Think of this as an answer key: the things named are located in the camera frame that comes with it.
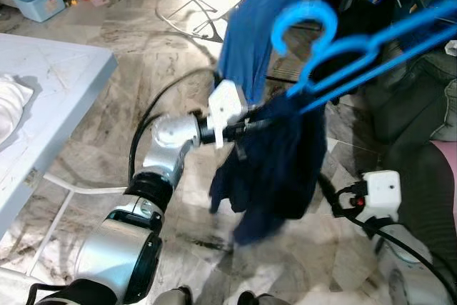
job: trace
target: gray sofa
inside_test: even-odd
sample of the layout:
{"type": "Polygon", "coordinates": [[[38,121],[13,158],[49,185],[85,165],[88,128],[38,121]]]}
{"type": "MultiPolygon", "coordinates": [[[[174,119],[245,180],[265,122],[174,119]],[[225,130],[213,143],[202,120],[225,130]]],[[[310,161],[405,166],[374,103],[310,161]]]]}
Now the gray sofa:
{"type": "MultiPolygon", "coordinates": [[[[399,54],[385,49],[384,59],[399,54]]],[[[430,142],[457,141],[457,58],[424,54],[364,87],[376,138],[387,145],[383,168],[400,172],[400,220],[457,273],[453,218],[455,183],[444,155],[430,142]]]]}

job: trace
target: navy blue garment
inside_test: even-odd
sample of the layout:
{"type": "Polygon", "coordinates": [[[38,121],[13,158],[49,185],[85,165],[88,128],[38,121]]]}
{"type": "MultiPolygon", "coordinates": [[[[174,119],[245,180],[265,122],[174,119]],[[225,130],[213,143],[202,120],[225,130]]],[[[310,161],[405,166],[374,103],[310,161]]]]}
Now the navy blue garment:
{"type": "Polygon", "coordinates": [[[242,87],[249,104],[262,100],[273,23],[297,1],[300,0],[243,0],[228,20],[218,72],[242,87]]]}
{"type": "Polygon", "coordinates": [[[277,125],[237,141],[210,189],[211,213],[228,198],[235,212],[245,211],[235,241],[250,244],[275,234],[287,219],[300,219],[314,194],[326,153],[324,107],[302,116],[311,100],[301,94],[277,96],[251,117],[281,118],[277,125]]]}

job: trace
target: cushion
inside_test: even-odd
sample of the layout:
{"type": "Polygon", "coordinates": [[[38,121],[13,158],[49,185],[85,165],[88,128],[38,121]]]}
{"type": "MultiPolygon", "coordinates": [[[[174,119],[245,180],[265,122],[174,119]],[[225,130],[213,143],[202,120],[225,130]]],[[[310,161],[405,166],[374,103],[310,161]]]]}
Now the cushion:
{"type": "Polygon", "coordinates": [[[444,123],[437,128],[431,138],[437,141],[457,141],[457,79],[449,82],[444,90],[447,99],[447,110],[444,123]]]}
{"type": "Polygon", "coordinates": [[[457,78],[457,59],[442,50],[421,56],[420,65],[425,72],[444,85],[457,78]]]}

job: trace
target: blue towel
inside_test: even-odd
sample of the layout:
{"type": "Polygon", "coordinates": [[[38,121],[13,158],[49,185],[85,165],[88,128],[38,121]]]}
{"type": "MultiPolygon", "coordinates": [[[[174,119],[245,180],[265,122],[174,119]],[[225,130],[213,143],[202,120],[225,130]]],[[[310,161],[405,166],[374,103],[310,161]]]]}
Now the blue towel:
{"type": "Polygon", "coordinates": [[[263,97],[275,18],[297,1],[243,0],[228,20],[218,72],[243,88],[250,105],[263,97]]]}

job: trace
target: pink cushion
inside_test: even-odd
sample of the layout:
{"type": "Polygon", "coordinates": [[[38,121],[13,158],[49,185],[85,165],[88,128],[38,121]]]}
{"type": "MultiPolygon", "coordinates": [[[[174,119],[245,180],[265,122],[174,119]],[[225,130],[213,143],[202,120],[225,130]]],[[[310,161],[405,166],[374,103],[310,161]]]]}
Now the pink cushion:
{"type": "Polygon", "coordinates": [[[454,175],[454,224],[457,228],[457,142],[432,141],[440,149],[452,169],[454,175]]]}

